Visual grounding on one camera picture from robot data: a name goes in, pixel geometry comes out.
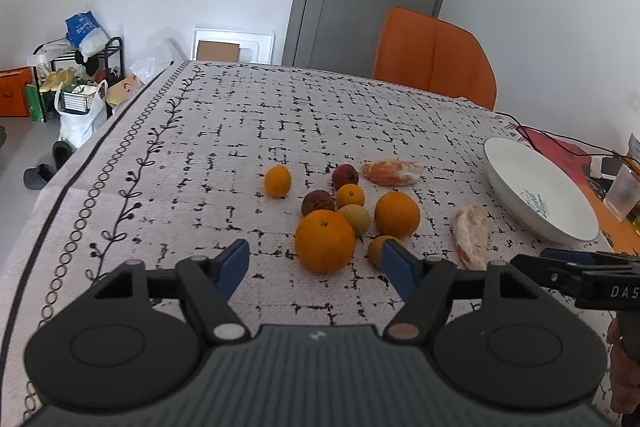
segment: clear plastic cup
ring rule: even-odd
[[[623,163],[604,198],[604,204],[617,220],[622,221],[638,201],[640,201],[640,180],[635,172]]]

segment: chair backrest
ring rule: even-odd
[[[453,24],[393,8],[380,35],[373,78],[495,105],[494,72],[482,46]]]

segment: gray floor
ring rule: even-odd
[[[30,118],[0,118],[7,139],[0,149],[0,271],[29,219],[39,191],[22,184],[25,169],[44,162],[53,165],[51,146],[58,139],[58,120],[40,123]]]

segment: oval white plate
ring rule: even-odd
[[[519,222],[556,243],[593,241],[598,219],[580,188],[532,148],[506,138],[484,143],[489,181]]]

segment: finger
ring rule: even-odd
[[[609,330],[607,330],[607,344],[613,344],[615,341],[618,341],[620,336],[622,336],[620,324],[618,323],[618,318],[615,318],[611,321]]]
[[[620,414],[632,413],[640,404],[640,389],[611,382],[611,410]]]
[[[640,364],[626,355],[622,341],[613,345],[610,359],[612,381],[629,387],[640,386]]]

